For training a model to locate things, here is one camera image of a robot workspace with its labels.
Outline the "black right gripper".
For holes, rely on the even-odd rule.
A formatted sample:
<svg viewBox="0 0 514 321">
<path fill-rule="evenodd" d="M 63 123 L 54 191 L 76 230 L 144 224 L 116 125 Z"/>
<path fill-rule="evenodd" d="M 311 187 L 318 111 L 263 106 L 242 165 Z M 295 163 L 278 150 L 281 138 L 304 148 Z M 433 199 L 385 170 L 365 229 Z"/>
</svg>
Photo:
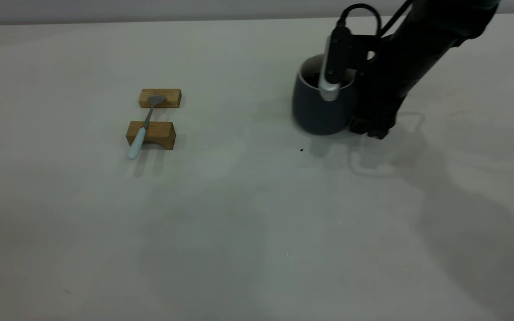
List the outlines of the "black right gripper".
<svg viewBox="0 0 514 321">
<path fill-rule="evenodd" d="M 423 28 L 399 27 L 382 39 L 356 86 L 358 98 L 349 130 L 383 140 L 396 124 L 407 93 L 423 76 Z"/>
</svg>

